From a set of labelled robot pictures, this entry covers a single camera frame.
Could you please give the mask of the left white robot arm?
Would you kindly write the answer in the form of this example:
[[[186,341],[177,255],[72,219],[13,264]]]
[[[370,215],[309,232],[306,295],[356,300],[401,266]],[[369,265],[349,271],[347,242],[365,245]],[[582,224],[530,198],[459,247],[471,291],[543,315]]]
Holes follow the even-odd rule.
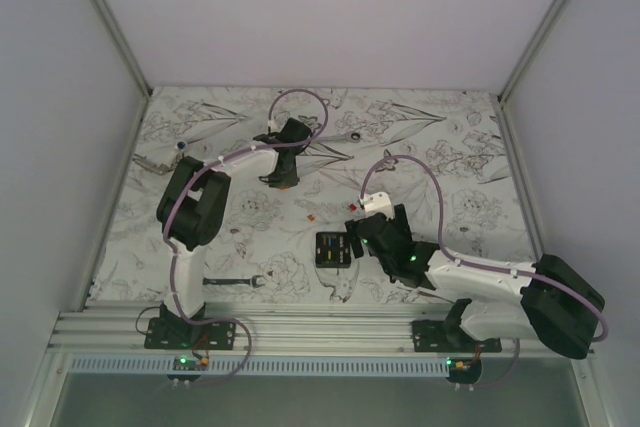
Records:
[[[169,292],[145,332],[147,349],[190,349],[203,336],[235,329],[229,320],[205,321],[203,289],[206,248],[223,224],[230,187],[242,177],[275,188],[297,185],[296,157],[312,138],[309,127],[289,119],[280,131],[208,164],[190,156],[178,162],[156,210],[172,259]]]

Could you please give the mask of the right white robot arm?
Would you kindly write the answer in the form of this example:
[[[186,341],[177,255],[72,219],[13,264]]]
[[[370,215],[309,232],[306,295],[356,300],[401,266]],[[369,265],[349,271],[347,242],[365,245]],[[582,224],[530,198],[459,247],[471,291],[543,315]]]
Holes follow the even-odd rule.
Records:
[[[442,330],[452,350],[494,338],[528,339],[582,360],[605,332],[604,297],[555,255],[484,264],[414,239],[402,205],[391,217],[375,213],[345,227],[355,255],[375,258],[390,281],[451,301]]]

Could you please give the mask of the black fuse box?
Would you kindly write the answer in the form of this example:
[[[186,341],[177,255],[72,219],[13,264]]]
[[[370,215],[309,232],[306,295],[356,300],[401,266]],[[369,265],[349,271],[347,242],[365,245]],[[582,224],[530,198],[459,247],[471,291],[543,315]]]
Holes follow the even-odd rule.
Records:
[[[319,269],[348,269],[351,266],[351,247],[346,232],[317,232],[314,264]]]

